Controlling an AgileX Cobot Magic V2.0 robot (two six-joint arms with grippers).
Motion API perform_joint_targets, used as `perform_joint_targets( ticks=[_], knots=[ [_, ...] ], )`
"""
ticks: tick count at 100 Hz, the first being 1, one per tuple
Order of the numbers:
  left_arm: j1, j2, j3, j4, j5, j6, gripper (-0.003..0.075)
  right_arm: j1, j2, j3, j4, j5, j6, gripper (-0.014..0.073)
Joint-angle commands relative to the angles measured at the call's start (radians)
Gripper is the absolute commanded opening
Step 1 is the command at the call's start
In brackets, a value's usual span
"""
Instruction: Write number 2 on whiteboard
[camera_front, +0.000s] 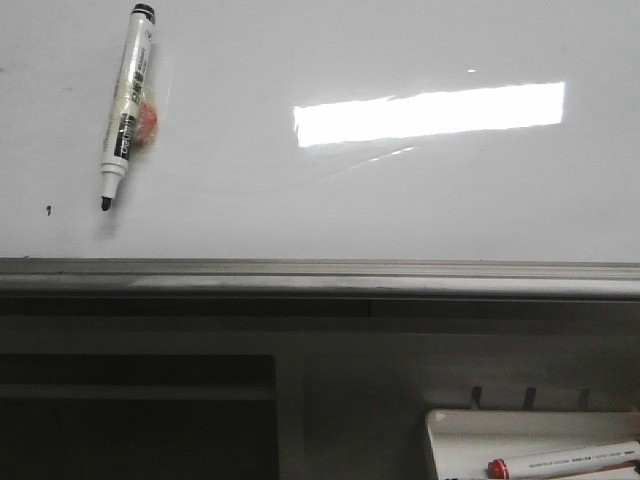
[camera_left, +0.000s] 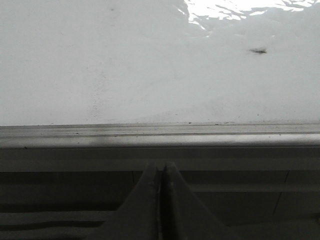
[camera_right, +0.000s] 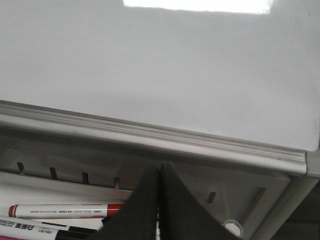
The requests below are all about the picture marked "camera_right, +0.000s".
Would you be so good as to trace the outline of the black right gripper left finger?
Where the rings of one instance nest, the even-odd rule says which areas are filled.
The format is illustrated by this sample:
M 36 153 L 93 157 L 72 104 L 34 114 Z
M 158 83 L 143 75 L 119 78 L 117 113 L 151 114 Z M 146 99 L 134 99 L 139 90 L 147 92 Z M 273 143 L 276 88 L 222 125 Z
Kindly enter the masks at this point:
M 160 172 L 151 165 L 119 212 L 92 235 L 94 240 L 155 240 Z

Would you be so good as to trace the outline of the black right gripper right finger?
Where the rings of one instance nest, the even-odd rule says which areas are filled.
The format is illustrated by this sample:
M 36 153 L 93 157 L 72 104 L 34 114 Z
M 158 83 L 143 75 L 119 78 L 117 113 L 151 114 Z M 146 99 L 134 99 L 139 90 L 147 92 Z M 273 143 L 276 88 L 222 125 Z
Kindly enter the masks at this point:
M 160 168 L 158 196 L 160 239 L 239 239 L 195 199 L 170 162 L 163 163 Z

